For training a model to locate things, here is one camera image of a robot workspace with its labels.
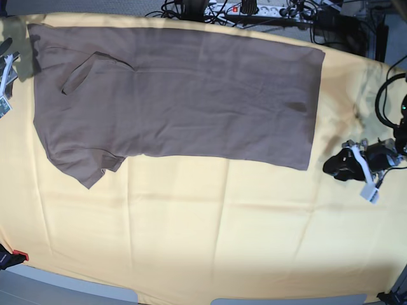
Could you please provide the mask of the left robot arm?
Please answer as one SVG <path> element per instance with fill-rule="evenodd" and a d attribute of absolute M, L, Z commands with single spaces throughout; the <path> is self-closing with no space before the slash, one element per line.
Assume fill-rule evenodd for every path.
<path fill-rule="evenodd" d="M 360 142 L 348 140 L 342 144 L 341 151 L 330 157 L 323 165 L 322 171 L 339 181 L 357 180 L 380 187 L 385 176 L 392 170 L 404 170 L 399 164 L 406 159 L 406 99 L 401 102 L 401 120 L 393 123 L 385 115 L 388 87 L 397 80 L 406 81 L 406 73 L 393 76 L 390 72 L 406 57 L 402 57 L 390 66 L 385 82 L 378 89 L 375 97 L 375 114 L 382 125 L 393 131 L 393 138 L 377 140 L 369 144 L 367 139 Z"/>

